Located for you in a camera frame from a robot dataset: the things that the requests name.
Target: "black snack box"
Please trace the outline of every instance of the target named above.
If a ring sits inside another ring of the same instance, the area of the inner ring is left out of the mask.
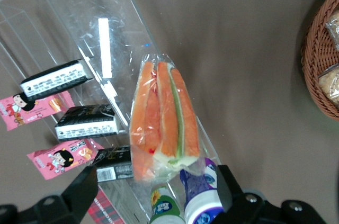
[[[74,60],[26,78],[20,87],[29,101],[35,101],[80,85],[92,79],[85,61]]]
[[[117,121],[109,104],[71,107],[55,126],[59,141],[118,134]]]
[[[98,151],[92,165],[96,166],[98,182],[133,177],[130,146],[120,146]]]

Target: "white bottle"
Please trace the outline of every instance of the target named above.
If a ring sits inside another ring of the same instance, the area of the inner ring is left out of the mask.
[[[180,208],[166,184],[158,185],[151,193],[150,224],[185,224]]]
[[[195,176],[184,170],[180,172],[186,192],[187,224],[209,224],[224,210],[217,192],[216,165],[210,159],[206,158],[205,161],[204,175]]]

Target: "red plaid package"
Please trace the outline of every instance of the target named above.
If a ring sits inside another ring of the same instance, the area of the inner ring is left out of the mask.
[[[100,186],[88,213],[97,224],[125,224]]]

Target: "pink snack wrapper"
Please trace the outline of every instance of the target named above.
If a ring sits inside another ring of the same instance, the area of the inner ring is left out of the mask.
[[[19,93],[0,100],[0,115],[9,131],[58,112],[66,112],[72,106],[74,103],[68,91],[35,102],[28,101],[24,93]]]
[[[81,164],[93,160],[103,147],[92,139],[66,141],[50,149],[27,154],[42,176],[52,179]]]

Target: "plastic wrap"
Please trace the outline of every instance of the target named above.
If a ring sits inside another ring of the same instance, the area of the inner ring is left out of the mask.
[[[336,10],[326,22],[326,28],[329,31],[336,50],[339,51],[339,10]]]
[[[133,99],[130,143],[136,180],[203,170],[197,119],[185,82],[167,55],[147,55]]]
[[[329,67],[319,76],[319,85],[326,97],[339,107],[339,64]]]

